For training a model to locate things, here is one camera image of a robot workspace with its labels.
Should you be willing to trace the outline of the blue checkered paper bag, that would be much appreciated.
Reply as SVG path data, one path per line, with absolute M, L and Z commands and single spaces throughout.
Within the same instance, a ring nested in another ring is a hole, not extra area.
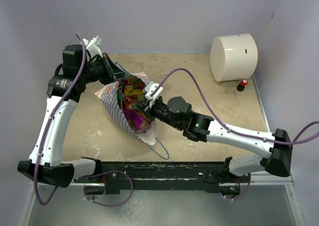
M 125 79 L 139 78 L 141 79 L 145 86 L 150 82 L 149 77 L 146 76 L 144 72 L 131 74 L 128 71 L 125 71 L 129 76 Z M 153 120 L 147 132 L 135 132 L 128 124 L 124 110 L 120 109 L 117 102 L 117 89 L 119 85 L 123 85 L 123 80 L 116 81 L 114 83 L 107 84 L 98 90 L 95 95 L 101 100 L 104 109 L 109 115 L 110 121 L 112 121 L 117 127 L 119 127 L 124 132 L 128 133 L 132 137 L 140 140 L 146 144 L 155 154 L 164 160 L 169 160 L 170 155 L 166 147 L 161 143 L 157 138 L 157 124 Z M 132 110 L 140 111 L 137 108 L 137 104 L 134 104 Z

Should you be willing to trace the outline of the red Doritos bag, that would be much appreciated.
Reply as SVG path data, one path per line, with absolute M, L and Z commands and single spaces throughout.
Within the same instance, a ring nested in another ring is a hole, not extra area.
M 126 99 L 125 99 L 125 86 L 119 85 L 117 89 L 117 102 L 120 109 L 125 110 L 127 109 Z

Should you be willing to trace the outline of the purple snack bag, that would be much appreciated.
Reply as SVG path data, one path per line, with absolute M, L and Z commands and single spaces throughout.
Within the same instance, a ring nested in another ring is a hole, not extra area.
M 151 121 L 140 111 L 124 110 L 124 115 L 135 132 L 147 132 L 151 125 Z

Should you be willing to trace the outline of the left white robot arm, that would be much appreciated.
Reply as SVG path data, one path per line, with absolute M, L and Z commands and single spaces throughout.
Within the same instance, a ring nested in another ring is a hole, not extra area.
M 48 82 L 47 106 L 38 140 L 28 160 L 20 161 L 18 172 L 37 183 L 66 188 L 74 179 L 101 180 L 100 160 L 82 157 L 62 161 L 62 148 L 68 125 L 87 84 L 103 85 L 127 77 L 96 43 L 68 45 L 62 52 L 63 62 Z

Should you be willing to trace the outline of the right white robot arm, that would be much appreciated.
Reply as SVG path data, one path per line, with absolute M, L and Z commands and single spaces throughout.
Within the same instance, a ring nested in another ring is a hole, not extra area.
M 251 154 L 245 157 L 228 157 L 222 169 L 222 178 L 233 182 L 248 173 L 266 171 L 278 177 L 289 177 L 293 147 L 288 133 L 283 129 L 275 132 L 253 131 L 231 125 L 222 126 L 216 119 L 196 113 L 192 105 L 182 97 L 171 98 L 166 104 L 162 98 L 150 104 L 145 99 L 139 108 L 150 119 L 160 121 L 183 132 L 191 141 L 222 143 L 235 146 Z

